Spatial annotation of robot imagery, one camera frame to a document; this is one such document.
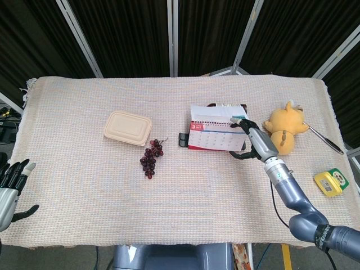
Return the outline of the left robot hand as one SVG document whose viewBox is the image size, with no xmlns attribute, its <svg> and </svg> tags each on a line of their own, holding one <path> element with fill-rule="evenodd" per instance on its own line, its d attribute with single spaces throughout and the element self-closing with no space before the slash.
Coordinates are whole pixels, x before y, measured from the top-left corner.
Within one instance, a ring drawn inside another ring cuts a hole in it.
<svg viewBox="0 0 360 270">
<path fill-rule="evenodd" d="M 0 169 L 0 232 L 39 209 L 39 205 L 35 204 L 27 211 L 15 213 L 27 179 L 36 167 L 36 163 L 29 164 L 29 161 L 25 159 L 12 165 L 6 164 Z"/>
</svg>

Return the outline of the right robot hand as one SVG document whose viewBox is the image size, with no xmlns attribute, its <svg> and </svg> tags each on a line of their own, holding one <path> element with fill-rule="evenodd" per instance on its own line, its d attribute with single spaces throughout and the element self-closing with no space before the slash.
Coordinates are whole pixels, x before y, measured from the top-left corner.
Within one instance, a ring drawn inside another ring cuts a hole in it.
<svg viewBox="0 0 360 270">
<path fill-rule="evenodd" d="M 277 157 L 278 151 L 270 137 L 260 130 L 255 122 L 238 118 L 231 118 L 231 122 L 231 128 L 240 127 L 251 142 L 250 152 L 237 154 L 234 151 L 230 151 L 229 153 L 232 157 L 239 160 L 257 158 L 264 163 L 270 158 Z"/>
</svg>

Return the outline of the desk calendar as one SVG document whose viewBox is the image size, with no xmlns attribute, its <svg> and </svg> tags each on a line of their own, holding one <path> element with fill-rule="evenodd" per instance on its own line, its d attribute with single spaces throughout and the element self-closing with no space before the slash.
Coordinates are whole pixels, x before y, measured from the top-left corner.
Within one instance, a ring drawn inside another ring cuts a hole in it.
<svg viewBox="0 0 360 270">
<path fill-rule="evenodd" d="M 247 119 L 242 107 L 191 106 L 188 148 L 193 150 L 242 151 L 247 135 L 231 128 L 231 118 Z"/>
</svg>

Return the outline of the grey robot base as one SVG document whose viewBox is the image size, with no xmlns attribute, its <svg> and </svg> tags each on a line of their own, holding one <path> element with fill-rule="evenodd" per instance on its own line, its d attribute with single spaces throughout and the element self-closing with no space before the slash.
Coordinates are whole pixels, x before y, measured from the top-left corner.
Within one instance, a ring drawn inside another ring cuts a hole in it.
<svg viewBox="0 0 360 270">
<path fill-rule="evenodd" d="M 117 245 L 107 270 L 234 270 L 232 245 Z"/>
</svg>

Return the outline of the yellow plush toy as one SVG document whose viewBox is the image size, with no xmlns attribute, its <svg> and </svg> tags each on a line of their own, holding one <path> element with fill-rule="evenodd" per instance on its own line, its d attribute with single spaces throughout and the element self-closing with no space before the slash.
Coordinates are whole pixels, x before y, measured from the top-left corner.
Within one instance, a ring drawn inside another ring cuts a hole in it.
<svg viewBox="0 0 360 270">
<path fill-rule="evenodd" d="M 295 136 L 309 129 L 304 122 L 302 107 L 294 106 L 292 100 L 286 103 L 284 109 L 275 109 L 269 119 L 263 122 L 263 127 L 271 134 L 271 141 L 281 156 L 292 153 Z"/>
</svg>

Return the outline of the dark sauce bottle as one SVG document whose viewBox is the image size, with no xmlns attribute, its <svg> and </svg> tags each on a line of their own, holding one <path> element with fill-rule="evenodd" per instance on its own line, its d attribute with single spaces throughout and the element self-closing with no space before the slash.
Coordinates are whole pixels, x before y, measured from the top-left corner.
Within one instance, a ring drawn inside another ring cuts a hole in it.
<svg viewBox="0 0 360 270">
<path fill-rule="evenodd" d="M 208 107 L 242 107 L 247 112 L 247 105 L 241 103 L 211 103 Z"/>
</svg>

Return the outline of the metal tongs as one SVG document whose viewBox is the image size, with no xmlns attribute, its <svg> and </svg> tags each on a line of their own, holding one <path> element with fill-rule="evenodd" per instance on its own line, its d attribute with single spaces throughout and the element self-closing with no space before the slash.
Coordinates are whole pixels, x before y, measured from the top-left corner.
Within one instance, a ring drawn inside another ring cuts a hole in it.
<svg viewBox="0 0 360 270">
<path fill-rule="evenodd" d="M 331 149 L 333 149 L 334 151 L 336 151 L 338 154 L 343 155 L 344 152 L 342 151 L 342 149 L 336 145 L 334 142 L 332 142 L 330 139 L 328 139 L 327 137 L 323 136 L 322 134 L 320 134 L 320 132 L 316 131 L 313 127 L 311 127 L 309 124 L 307 124 L 306 122 L 303 122 L 303 124 L 307 125 L 309 127 L 309 130 L 311 132 L 313 132 L 321 141 L 323 141 L 326 145 L 328 145 Z"/>
</svg>

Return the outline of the woven beige tablecloth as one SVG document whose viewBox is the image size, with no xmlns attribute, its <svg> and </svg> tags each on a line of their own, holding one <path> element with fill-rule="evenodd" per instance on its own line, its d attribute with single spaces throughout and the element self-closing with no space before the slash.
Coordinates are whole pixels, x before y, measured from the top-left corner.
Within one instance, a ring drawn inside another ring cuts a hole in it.
<svg viewBox="0 0 360 270">
<path fill-rule="evenodd" d="M 343 145 L 327 87 L 313 78 L 230 75 L 32 81 L 11 162 L 36 164 L 17 210 L 29 218 L 0 233 L 5 245 L 34 248 L 117 244 L 275 242 L 301 245 L 285 223 L 295 214 L 271 191 L 263 164 L 227 152 L 179 147 L 191 105 L 242 103 L 261 125 L 293 100 L 305 121 Z M 151 119 L 164 141 L 152 179 L 143 147 L 106 138 L 114 111 Z"/>
</svg>

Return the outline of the purple grape bunch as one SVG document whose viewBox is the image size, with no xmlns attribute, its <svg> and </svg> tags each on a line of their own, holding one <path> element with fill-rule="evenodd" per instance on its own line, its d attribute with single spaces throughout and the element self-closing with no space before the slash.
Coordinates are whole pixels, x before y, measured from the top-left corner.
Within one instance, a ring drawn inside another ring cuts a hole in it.
<svg viewBox="0 0 360 270">
<path fill-rule="evenodd" d="M 139 160 L 143 173 L 148 179 L 152 179 L 155 175 L 157 160 L 164 155 L 163 143 L 167 140 L 167 138 L 163 140 L 151 140 L 149 142 L 149 147 L 145 149 L 143 157 Z"/>
</svg>

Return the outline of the beige lunch box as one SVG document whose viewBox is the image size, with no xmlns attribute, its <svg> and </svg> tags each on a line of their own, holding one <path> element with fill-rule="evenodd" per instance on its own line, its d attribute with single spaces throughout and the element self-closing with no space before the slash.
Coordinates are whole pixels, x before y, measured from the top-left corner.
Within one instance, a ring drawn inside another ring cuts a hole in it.
<svg viewBox="0 0 360 270">
<path fill-rule="evenodd" d="M 114 111 L 107 119 L 103 135 L 112 140 L 144 146 L 151 128 L 152 121 L 148 117 L 124 111 Z"/>
</svg>

